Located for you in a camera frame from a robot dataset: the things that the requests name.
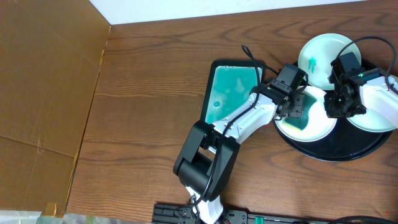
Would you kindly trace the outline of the white plate with green stain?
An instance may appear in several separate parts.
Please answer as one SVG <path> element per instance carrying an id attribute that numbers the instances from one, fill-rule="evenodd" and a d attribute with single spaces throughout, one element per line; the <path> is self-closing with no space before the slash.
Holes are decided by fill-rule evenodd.
<path id="1" fill-rule="evenodd" d="M 277 129 L 282 132 L 284 136 L 300 142 L 313 142 L 326 137 L 337 122 L 336 118 L 329 118 L 326 115 L 324 107 L 325 91 L 314 86 L 308 86 L 302 94 L 310 95 L 317 99 L 317 102 L 309 110 L 309 122 L 303 131 L 294 130 L 282 124 L 283 118 L 280 121 L 275 121 Z"/>

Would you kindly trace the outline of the green yellow sponge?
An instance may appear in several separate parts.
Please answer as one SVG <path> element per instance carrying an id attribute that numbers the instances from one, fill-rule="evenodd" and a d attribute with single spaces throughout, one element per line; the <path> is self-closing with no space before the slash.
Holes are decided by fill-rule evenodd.
<path id="1" fill-rule="evenodd" d="M 307 127 L 309 122 L 309 110 L 316 102 L 317 102 L 316 98 L 307 95 L 306 93 L 303 94 L 302 116 L 300 118 L 293 118 L 293 117 L 285 118 L 282 121 L 282 124 L 294 130 L 303 131 Z"/>

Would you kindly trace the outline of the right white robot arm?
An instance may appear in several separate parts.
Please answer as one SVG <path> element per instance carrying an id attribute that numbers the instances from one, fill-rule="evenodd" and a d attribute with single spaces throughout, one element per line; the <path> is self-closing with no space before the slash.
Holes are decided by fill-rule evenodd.
<path id="1" fill-rule="evenodd" d="M 383 132 L 383 121 L 397 127 L 397 93 L 389 86 L 396 83 L 394 77 L 380 68 L 334 72 L 332 77 L 334 91 L 325 95 L 329 118 L 362 118 L 357 127 L 370 132 Z"/>

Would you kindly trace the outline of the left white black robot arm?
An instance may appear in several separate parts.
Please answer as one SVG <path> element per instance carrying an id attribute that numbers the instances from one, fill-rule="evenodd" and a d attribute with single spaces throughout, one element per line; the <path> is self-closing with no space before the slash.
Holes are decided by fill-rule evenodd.
<path id="1" fill-rule="evenodd" d="M 231 114 L 214 123 L 197 121 L 174 164 L 173 172 L 190 194 L 196 220 L 215 223 L 223 213 L 220 194 L 231 176 L 241 143 L 276 117 L 286 117 L 303 102 L 304 87 L 261 83 Z"/>

